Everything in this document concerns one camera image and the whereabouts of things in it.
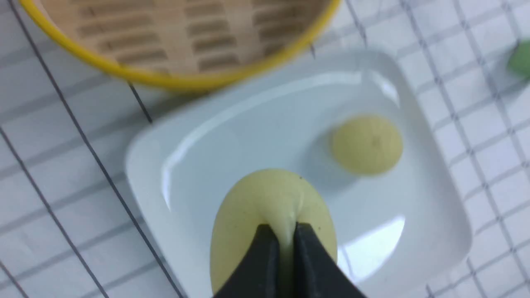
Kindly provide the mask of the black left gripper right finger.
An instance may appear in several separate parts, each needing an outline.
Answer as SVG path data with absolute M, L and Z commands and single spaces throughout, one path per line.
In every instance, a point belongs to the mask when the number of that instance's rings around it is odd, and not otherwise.
M 308 223 L 294 232 L 293 291 L 295 298 L 364 298 L 326 252 Z

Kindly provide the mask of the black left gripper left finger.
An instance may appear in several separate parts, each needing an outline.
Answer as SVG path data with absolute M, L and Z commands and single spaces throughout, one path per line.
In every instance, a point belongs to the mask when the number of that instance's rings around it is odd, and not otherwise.
M 278 298 L 279 243 L 269 225 L 257 226 L 243 259 L 214 298 Z

